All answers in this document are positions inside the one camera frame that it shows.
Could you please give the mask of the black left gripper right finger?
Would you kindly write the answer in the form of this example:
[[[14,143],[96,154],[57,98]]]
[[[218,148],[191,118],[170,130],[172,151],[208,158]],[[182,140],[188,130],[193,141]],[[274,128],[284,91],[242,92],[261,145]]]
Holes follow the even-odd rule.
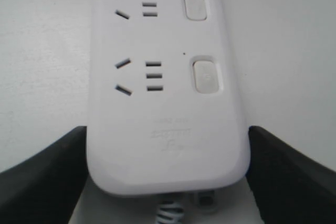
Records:
[[[247,182],[264,223],[335,223],[335,171],[260,126],[248,131]]]

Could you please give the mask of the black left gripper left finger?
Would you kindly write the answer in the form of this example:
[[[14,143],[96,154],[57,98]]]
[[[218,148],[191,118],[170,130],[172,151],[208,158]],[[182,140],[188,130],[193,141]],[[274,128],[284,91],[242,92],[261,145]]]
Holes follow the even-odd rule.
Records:
[[[86,126],[1,172],[1,223],[69,223],[89,176]]]

